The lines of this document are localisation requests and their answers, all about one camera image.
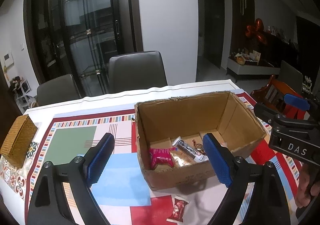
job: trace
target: glass door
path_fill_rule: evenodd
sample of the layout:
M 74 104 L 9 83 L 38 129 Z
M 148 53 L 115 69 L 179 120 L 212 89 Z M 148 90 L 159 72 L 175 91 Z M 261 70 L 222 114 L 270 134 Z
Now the glass door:
M 118 0 L 32 0 L 46 80 L 72 74 L 83 96 L 108 93 L 108 63 L 124 54 Z
M 117 45 L 112 0 L 61 0 L 61 6 L 67 42 L 86 94 L 108 93 L 109 59 L 123 53 Z
M 48 0 L 32 0 L 31 7 L 36 52 L 45 80 L 48 81 L 64 74 L 57 61 L 57 54 L 51 39 Z

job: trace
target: floral tile pattern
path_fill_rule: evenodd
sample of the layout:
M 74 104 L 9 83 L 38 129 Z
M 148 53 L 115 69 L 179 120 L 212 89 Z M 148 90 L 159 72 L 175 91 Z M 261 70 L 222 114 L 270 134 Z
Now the floral tile pattern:
M 21 169 L 10 164 L 3 156 L 0 158 L 0 179 L 4 180 L 23 200 L 26 195 L 26 178 L 38 146 L 39 143 L 31 142 Z

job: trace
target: gray chair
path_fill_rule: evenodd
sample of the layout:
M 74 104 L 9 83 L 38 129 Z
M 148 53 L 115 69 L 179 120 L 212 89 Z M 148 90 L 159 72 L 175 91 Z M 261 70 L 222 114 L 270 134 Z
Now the gray chair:
M 295 92 L 301 94 L 303 75 L 285 61 L 281 61 L 280 73 L 277 80 L 286 83 Z
M 160 52 L 144 51 L 112 57 L 109 85 L 110 93 L 167 86 Z
M 80 99 L 78 87 L 71 74 L 49 80 L 38 86 L 37 103 L 45 106 Z

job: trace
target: wicker box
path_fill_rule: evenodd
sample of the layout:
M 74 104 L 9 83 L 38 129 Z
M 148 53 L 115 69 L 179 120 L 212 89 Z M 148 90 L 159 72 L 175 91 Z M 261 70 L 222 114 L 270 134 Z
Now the wicker box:
M 28 115 L 17 117 L 2 144 L 0 153 L 13 166 L 22 168 L 36 131 L 37 127 Z

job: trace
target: human hand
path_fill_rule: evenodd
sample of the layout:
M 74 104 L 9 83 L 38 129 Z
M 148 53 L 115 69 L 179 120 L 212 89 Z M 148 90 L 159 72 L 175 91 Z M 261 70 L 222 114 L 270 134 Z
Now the human hand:
M 294 198 L 298 208 L 307 207 L 310 203 L 310 193 L 312 196 L 318 196 L 320 192 L 320 181 L 317 181 L 312 187 L 310 192 L 307 192 L 309 185 L 310 175 L 309 167 L 307 164 L 303 164 L 299 174 L 299 186 L 297 194 Z

